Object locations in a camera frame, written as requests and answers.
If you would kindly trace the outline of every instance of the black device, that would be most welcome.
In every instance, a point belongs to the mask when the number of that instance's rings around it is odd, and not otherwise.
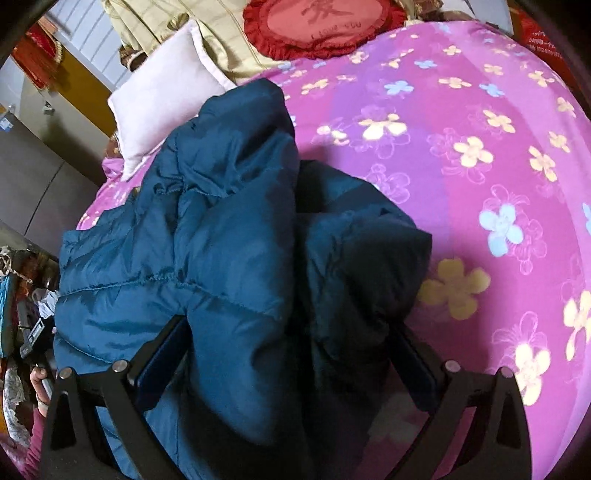
[[[154,408],[191,342],[185,317],[173,317],[158,337],[130,361],[78,375],[63,368],[54,387],[41,452],[41,479],[124,480],[96,413],[106,407],[144,480],[184,480],[142,413]],[[431,480],[456,434],[464,411],[476,407],[472,425],[447,480],[531,478],[525,410],[513,372],[467,372],[442,362],[404,326],[391,332],[391,361],[417,407],[429,420],[387,480]]]

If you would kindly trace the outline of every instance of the red decoration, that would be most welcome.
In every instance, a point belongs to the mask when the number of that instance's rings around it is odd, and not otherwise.
[[[518,42],[530,49],[539,58],[544,60],[550,67],[560,75],[571,90],[578,90],[579,87],[562,55],[556,50],[554,44],[546,36],[537,22],[523,10],[518,10],[519,21],[523,30]]]
[[[16,64],[41,90],[53,84],[61,55],[61,44],[38,23],[27,31],[12,51]]]
[[[243,11],[248,40],[274,60],[346,55],[376,35],[402,27],[391,0],[251,0]]]

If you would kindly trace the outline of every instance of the jacket sleeve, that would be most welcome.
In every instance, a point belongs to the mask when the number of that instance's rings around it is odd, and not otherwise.
[[[43,430],[45,429],[45,417],[36,408],[33,413],[33,435],[31,446],[27,452],[27,458],[23,469],[25,480],[37,480],[39,477],[39,463],[41,462],[41,443],[43,442]]]

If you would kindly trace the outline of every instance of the human hand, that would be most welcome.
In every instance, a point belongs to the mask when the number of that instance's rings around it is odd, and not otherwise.
[[[35,367],[31,371],[30,380],[37,394],[37,401],[39,402],[39,412],[44,417],[47,416],[47,405],[49,405],[50,399],[43,387],[43,379],[47,378],[47,370],[44,368]]]

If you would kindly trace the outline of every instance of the bed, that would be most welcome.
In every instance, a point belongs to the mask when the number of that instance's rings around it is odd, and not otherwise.
[[[433,234],[407,322],[443,358],[515,371],[543,479],[591,401],[591,125],[560,77],[471,21],[412,25],[258,77],[283,89],[302,158],[366,179]],[[78,228],[140,187],[154,155],[123,182],[111,148]],[[392,374],[356,480],[385,477],[425,419]]]

